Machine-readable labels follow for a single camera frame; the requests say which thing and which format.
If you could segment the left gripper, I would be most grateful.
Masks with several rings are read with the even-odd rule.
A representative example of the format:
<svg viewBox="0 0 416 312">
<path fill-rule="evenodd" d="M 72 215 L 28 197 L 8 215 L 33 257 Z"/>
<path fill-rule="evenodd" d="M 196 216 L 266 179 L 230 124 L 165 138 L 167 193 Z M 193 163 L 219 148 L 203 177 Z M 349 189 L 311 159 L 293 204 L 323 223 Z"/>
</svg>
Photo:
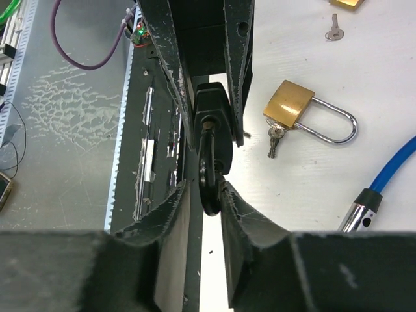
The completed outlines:
<svg viewBox="0 0 416 312">
<path fill-rule="evenodd" d="M 181 113 L 190 150 L 195 150 L 194 122 L 189 84 L 181 55 L 193 77 L 227 71 L 233 133 L 237 145 L 242 146 L 244 108 L 253 78 L 255 2 L 141 0 L 138 5 L 167 78 L 170 93 Z"/>
</svg>

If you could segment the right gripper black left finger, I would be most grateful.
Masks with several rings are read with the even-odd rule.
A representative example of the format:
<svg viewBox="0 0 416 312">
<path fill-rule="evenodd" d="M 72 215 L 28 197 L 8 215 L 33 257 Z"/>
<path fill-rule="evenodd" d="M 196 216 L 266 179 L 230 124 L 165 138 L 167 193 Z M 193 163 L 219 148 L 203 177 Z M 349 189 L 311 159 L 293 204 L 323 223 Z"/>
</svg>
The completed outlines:
<svg viewBox="0 0 416 312">
<path fill-rule="evenodd" d="M 116 233 L 2 231 L 2 311 L 181 311 L 189 184 Z"/>
</svg>

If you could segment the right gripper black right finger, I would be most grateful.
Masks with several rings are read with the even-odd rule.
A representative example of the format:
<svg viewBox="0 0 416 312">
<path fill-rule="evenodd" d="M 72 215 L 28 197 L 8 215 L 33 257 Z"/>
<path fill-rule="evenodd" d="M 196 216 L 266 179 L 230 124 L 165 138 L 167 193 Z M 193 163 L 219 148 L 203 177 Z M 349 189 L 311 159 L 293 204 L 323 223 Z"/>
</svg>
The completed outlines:
<svg viewBox="0 0 416 312">
<path fill-rule="evenodd" d="M 415 234 L 290 232 L 229 182 L 220 191 L 235 311 L 414 311 Z"/>
</svg>

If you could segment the black padlock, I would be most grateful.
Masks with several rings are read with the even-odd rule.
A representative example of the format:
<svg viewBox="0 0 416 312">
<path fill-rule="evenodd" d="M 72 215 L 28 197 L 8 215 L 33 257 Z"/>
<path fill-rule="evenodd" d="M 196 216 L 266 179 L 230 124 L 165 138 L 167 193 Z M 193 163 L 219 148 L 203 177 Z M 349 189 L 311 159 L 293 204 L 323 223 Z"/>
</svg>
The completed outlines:
<svg viewBox="0 0 416 312">
<path fill-rule="evenodd" d="M 204 83 L 194 98 L 194 136 L 198 149 L 198 183 L 205 214 L 217 215 L 220 180 L 231 169 L 233 134 L 231 107 L 221 83 Z"/>
</svg>

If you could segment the long padlock keys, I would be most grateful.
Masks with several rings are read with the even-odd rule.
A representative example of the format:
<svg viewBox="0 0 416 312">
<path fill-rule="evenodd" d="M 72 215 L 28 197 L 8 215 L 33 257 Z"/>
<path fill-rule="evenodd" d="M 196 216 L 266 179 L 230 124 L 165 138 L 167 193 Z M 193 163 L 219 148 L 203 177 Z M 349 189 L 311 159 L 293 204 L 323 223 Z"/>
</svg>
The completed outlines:
<svg viewBox="0 0 416 312">
<path fill-rule="evenodd" d="M 276 156 L 277 146 L 280 140 L 284 137 L 286 129 L 284 126 L 269 118 L 266 119 L 266 122 L 270 126 L 268 130 L 268 135 L 270 137 L 270 149 L 268 152 L 268 158 L 274 159 Z"/>
</svg>

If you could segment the small silver key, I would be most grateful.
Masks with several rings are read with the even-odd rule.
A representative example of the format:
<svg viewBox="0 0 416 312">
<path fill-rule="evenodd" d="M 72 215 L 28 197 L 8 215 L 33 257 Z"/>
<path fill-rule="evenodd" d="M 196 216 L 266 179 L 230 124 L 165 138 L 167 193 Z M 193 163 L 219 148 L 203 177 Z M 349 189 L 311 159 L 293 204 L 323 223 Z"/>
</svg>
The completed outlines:
<svg viewBox="0 0 416 312">
<path fill-rule="evenodd" d="M 331 29 L 325 34 L 325 38 L 329 41 L 339 41 L 344 35 L 344 31 L 339 27 L 337 14 L 332 14 Z"/>
</svg>

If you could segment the small brass padlock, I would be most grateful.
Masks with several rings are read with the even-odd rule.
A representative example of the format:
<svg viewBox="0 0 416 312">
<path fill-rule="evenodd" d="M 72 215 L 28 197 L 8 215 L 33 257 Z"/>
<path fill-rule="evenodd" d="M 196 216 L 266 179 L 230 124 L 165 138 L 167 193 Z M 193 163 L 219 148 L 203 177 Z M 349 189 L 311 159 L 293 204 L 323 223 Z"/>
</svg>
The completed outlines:
<svg viewBox="0 0 416 312">
<path fill-rule="evenodd" d="M 356 13 L 365 0 L 328 0 L 328 2 L 333 7 Z"/>
</svg>

